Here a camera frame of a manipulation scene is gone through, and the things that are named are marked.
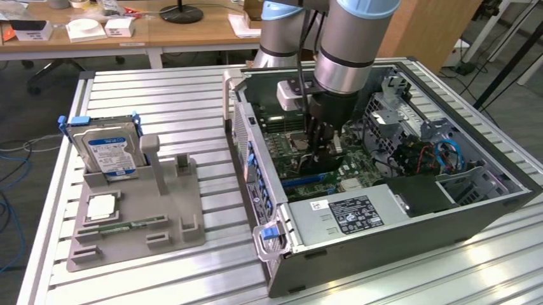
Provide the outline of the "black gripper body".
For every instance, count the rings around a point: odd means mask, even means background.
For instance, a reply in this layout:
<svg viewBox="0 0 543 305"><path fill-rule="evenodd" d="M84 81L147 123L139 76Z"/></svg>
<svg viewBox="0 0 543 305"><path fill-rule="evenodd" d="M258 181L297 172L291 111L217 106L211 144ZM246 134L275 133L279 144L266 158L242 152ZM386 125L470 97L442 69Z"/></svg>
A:
<svg viewBox="0 0 543 305"><path fill-rule="evenodd" d="M327 124L334 130L341 131L351 119L358 93L338 94L331 91L313 94L309 104L309 113L317 125Z"/></svg>

